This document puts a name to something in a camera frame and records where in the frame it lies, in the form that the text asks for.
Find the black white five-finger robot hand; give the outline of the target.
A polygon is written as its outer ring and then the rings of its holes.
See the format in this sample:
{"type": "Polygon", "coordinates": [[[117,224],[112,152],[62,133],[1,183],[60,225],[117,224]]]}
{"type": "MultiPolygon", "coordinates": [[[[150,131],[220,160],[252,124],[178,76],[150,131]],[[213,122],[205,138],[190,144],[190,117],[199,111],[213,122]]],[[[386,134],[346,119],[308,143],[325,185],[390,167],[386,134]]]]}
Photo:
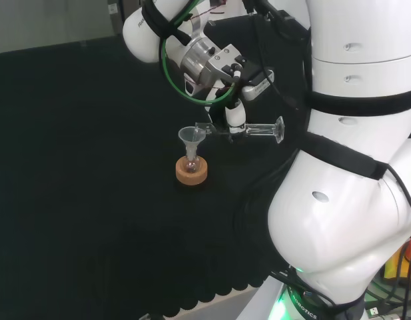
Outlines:
{"type": "Polygon", "coordinates": [[[211,57],[201,73],[201,79],[211,80],[212,84],[206,98],[210,103],[210,130],[230,138],[256,136],[282,141],[284,123],[249,123],[244,106],[272,87],[274,78],[271,67],[251,61],[233,45],[227,45],[211,57]]]}

